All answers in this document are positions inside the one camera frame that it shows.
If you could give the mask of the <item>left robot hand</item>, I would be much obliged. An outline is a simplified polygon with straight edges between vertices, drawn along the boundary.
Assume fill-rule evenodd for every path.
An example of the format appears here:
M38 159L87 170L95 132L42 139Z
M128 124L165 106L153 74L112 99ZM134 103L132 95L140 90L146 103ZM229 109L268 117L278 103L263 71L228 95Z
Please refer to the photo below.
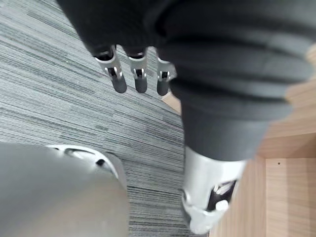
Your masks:
M157 92L180 100L184 130L182 212L205 234L229 208L270 124L291 112L289 86L313 73L313 0L60 0L118 93L147 90L147 48L158 56Z

